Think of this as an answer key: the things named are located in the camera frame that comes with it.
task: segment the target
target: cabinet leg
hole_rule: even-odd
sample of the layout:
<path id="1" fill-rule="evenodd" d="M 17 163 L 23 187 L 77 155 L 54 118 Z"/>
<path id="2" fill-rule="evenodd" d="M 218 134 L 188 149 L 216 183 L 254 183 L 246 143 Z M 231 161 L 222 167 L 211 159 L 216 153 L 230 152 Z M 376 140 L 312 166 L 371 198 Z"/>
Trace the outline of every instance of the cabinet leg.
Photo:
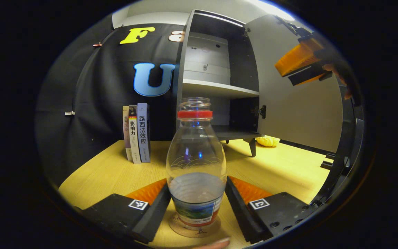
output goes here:
<path id="1" fill-rule="evenodd" d="M 256 139 L 254 137 L 252 139 L 245 138 L 244 141 L 250 145 L 251 157 L 255 157 L 256 156 Z"/>

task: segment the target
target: light wood tabletop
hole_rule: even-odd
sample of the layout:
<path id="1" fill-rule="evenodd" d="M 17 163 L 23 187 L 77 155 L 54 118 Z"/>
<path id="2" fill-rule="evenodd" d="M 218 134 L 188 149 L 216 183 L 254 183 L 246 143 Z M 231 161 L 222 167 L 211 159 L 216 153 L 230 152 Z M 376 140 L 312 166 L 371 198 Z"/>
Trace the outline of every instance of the light wood tabletop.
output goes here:
<path id="1" fill-rule="evenodd" d="M 151 162 L 133 164 L 125 155 L 125 143 L 119 140 L 73 172 L 59 187 L 70 203 L 88 208 L 110 194 L 126 195 L 165 178 L 165 160 L 170 141 L 151 141 Z M 231 140 L 222 143 L 227 174 L 272 194 L 286 191 L 305 203 L 316 196 L 330 172 L 320 167 L 325 155 L 279 143 L 275 148 L 256 143 L 256 157 L 251 157 L 248 143 Z M 175 233 L 168 224 L 174 214 L 171 200 L 156 236 L 149 244 L 154 248 L 186 248 L 231 237 L 228 248 L 249 246 L 224 194 L 218 216 L 221 228 L 206 238 L 187 238 Z"/>

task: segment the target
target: stack of books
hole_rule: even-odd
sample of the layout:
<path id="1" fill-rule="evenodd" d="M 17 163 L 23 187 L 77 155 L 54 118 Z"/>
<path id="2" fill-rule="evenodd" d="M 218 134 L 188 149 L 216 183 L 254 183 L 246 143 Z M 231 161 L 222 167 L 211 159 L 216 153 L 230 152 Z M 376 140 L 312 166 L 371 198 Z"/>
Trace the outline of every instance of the stack of books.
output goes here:
<path id="1" fill-rule="evenodd" d="M 125 151 L 134 164 L 150 162 L 149 111 L 145 103 L 122 107 Z"/>

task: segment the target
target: plastic bottle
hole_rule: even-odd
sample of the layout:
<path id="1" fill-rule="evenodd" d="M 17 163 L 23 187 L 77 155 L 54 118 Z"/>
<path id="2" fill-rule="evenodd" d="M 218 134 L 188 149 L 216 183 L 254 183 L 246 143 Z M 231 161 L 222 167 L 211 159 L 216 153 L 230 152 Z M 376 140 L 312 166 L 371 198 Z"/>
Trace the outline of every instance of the plastic bottle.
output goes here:
<path id="1" fill-rule="evenodd" d="M 226 160 L 213 131 L 208 98 L 184 98 L 170 145 L 167 182 L 179 219 L 197 229 L 215 221 L 226 185 Z"/>

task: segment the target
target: cork coaster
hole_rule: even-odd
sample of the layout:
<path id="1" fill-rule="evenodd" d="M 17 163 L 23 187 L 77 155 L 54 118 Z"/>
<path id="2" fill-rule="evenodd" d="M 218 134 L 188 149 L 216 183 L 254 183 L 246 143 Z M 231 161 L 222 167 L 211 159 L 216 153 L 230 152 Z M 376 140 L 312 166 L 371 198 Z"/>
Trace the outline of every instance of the cork coaster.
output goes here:
<path id="1" fill-rule="evenodd" d="M 219 230 L 221 227 L 221 219 L 217 216 L 212 224 L 191 230 L 185 227 L 185 224 L 179 219 L 179 214 L 175 213 L 170 217 L 169 225 L 171 229 L 179 235 L 189 238 L 204 238 L 215 234 L 217 230 Z"/>

